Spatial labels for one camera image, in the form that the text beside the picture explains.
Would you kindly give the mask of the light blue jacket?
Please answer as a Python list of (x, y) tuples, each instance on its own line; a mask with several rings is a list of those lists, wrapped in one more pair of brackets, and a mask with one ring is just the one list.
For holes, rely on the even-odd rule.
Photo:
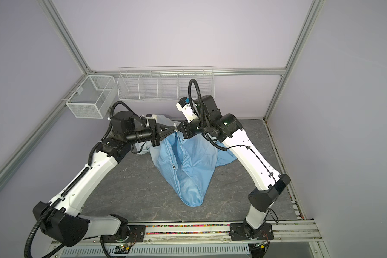
[(215, 148), (201, 135), (185, 139), (181, 132), (171, 133), (155, 147), (150, 141), (136, 143), (133, 150), (149, 153), (154, 166), (190, 207), (203, 204), (215, 168), (237, 159), (230, 150)]

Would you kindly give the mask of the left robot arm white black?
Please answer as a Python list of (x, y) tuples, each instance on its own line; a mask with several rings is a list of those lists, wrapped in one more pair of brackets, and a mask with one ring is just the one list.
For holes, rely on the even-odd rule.
[(139, 117), (122, 101), (112, 105), (109, 118), (107, 131), (91, 149), (83, 169), (50, 201), (39, 202), (33, 208), (36, 223), (26, 240), (24, 257), (32, 257), (32, 244), (38, 231), (60, 244), (46, 254), (47, 258), (83, 239), (104, 240), (112, 236), (116, 241), (126, 242), (131, 238), (132, 231), (124, 217), (83, 216), (82, 208), (102, 179), (132, 151), (134, 144), (150, 142), (158, 146), (176, 127), (159, 123), (154, 116)]

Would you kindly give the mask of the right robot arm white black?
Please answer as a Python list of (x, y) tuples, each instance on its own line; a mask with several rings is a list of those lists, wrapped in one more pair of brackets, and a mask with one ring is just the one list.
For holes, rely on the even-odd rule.
[(177, 108), (185, 117), (177, 127), (185, 139), (200, 134), (216, 149), (232, 152), (255, 184), (255, 189), (248, 194), (248, 214), (231, 234), (245, 239), (268, 234), (267, 214), (291, 182), (290, 177), (274, 169), (260, 154), (236, 116), (222, 115), (214, 98), (201, 94), (195, 79), (189, 81), (188, 97), (180, 99)]

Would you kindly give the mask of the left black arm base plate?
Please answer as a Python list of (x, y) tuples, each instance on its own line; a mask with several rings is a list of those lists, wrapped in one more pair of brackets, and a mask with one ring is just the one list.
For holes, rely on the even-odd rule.
[(128, 225), (126, 235), (104, 235), (105, 243), (141, 243), (144, 241), (146, 225)]

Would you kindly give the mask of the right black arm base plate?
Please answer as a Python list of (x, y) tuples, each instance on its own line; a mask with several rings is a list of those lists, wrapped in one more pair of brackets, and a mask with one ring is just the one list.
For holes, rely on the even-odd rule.
[(268, 222), (263, 223), (258, 229), (253, 229), (246, 222), (231, 223), (229, 236), (233, 241), (273, 240), (275, 238), (272, 225)]

